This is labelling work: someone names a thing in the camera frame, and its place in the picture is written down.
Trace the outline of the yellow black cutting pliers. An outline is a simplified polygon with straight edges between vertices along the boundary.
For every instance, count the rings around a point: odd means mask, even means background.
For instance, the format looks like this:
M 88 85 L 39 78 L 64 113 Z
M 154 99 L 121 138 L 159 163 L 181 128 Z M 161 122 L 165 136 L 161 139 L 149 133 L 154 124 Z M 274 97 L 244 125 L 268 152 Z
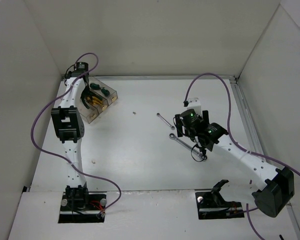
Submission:
M 98 100 L 95 100 L 95 99 L 93 99 L 93 100 L 91 101 L 91 104 L 92 104 L 93 106 L 103 106 L 103 103 L 102 103 L 101 101 L 98 101 Z

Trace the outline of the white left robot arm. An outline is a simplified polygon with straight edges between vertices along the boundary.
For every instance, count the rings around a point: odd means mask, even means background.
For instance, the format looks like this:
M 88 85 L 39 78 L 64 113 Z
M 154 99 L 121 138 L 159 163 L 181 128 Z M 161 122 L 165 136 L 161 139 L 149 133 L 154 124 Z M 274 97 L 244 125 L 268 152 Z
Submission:
M 79 210 L 86 209 L 90 204 L 87 181 L 81 174 L 81 144 L 85 126 L 78 109 L 89 76 L 84 75 L 84 72 L 88 71 L 88 68 L 86 62 L 75 63 L 73 73 L 66 80 L 66 95 L 61 98 L 59 106 L 51 110 L 56 136 L 62 143 L 65 157 L 69 160 L 65 195 Z

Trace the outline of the green stubby Phillips screwdriver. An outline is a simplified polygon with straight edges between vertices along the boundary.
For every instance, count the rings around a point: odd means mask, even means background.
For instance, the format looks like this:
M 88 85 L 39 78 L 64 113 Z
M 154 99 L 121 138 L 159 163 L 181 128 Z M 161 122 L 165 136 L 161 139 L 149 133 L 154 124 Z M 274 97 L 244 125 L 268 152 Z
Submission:
M 101 88 L 100 89 L 101 93 L 105 96 L 105 97 L 108 97 L 110 95 L 110 92 L 109 90 L 107 90 L 106 88 Z

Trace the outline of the large silver ratchet wrench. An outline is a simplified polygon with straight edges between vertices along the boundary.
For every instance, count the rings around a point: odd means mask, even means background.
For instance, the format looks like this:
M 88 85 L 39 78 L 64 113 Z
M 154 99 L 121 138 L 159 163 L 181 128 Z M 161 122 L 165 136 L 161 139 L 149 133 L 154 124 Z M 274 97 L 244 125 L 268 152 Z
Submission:
M 195 147 L 191 147 L 190 145 L 188 145 L 187 143 L 185 143 L 184 141 L 180 140 L 178 137 L 175 136 L 174 133 L 170 133 L 169 134 L 169 138 L 175 142 L 177 142 L 178 144 L 180 144 L 181 146 L 183 146 L 184 148 L 186 148 L 187 150 L 190 151 L 190 155 L 191 157 L 198 163 L 200 162 L 205 162 L 207 160 L 207 156 L 203 155 L 201 152 L 195 150 Z

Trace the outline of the yellow needle-nose pliers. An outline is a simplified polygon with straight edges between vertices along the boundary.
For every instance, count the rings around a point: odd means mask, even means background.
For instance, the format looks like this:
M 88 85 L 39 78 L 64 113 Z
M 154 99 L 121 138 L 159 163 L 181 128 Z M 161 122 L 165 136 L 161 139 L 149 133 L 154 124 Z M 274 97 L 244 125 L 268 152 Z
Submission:
M 95 96 L 89 96 L 88 99 L 89 99 L 90 102 L 91 102 L 92 100 L 97 100 L 97 101 L 102 102 L 98 97 L 95 97 Z

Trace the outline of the aluminium rail right edge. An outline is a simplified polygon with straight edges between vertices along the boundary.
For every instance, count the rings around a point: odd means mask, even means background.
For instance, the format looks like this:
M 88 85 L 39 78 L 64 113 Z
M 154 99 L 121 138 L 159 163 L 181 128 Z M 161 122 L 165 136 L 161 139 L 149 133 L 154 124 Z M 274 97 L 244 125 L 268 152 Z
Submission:
M 237 85 L 262 152 L 300 172 L 300 76 L 273 76 Z

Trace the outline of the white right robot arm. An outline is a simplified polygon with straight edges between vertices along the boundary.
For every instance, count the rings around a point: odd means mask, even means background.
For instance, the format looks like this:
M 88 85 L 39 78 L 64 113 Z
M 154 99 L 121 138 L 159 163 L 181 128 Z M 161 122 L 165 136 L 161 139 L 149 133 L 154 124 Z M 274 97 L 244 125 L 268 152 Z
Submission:
M 221 125 L 209 122 L 209 112 L 201 110 L 197 97 L 184 101 L 186 110 L 175 115 L 179 137 L 188 137 L 206 155 L 210 151 L 247 174 L 254 187 L 239 195 L 254 203 L 265 215 L 275 218 L 295 193 L 294 174 L 288 168 L 279 169 L 248 150 L 241 150 Z

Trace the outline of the green handled pliers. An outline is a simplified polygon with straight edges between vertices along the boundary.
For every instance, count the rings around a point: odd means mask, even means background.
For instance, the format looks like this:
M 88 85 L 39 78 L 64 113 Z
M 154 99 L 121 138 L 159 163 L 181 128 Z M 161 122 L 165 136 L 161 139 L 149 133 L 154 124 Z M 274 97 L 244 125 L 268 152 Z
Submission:
M 90 109 L 90 106 L 93 105 L 93 95 L 88 86 L 82 91 L 80 99 L 86 109 Z

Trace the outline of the green stubby flathead screwdriver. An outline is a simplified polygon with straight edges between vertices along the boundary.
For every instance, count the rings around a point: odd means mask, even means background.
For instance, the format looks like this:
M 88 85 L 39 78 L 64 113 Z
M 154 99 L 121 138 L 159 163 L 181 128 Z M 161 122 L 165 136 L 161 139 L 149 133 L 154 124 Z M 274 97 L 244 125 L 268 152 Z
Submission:
M 91 83 L 89 86 L 93 90 L 99 90 L 100 89 L 100 85 L 96 84 L 96 83 Z

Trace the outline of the clear three-compartment container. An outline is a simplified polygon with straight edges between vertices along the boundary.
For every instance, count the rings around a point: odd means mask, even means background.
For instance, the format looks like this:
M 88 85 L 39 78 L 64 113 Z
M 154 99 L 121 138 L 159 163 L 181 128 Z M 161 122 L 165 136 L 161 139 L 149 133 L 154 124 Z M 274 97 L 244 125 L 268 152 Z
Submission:
M 82 119 L 90 124 L 117 99 L 116 90 L 96 77 L 90 77 L 79 99 L 78 110 Z

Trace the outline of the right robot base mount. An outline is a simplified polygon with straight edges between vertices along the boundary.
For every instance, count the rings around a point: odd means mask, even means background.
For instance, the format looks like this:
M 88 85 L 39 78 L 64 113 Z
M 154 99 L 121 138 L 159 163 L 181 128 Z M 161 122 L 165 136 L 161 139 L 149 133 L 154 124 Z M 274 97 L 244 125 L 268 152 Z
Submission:
M 195 200 L 199 220 L 225 220 L 244 218 L 245 212 L 240 202 L 225 201 L 220 191 L 228 180 L 221 180 L 211 190 L 196 191 Z

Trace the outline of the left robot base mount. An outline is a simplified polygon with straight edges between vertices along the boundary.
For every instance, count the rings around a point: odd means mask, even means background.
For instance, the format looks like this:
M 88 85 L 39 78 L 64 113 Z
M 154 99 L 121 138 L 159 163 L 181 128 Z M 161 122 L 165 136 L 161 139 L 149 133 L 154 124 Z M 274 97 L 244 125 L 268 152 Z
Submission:
M 106 218 L 105 193 L 90 192 L 86 186 L 67 186 L 59 208 L 59 224 L 103 223 Z

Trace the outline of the small silver ratchet wrench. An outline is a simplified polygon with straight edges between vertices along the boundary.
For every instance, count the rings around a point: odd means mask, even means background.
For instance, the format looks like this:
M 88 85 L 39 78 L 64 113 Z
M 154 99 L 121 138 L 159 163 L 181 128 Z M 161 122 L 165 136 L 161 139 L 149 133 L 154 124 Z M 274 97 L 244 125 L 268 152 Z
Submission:
M 175 126 L 168 122 L 159 112 L 156 114 L 156 116 L 159 117 L 166 125 L 168 125 L 171 130 L 175 130 Z

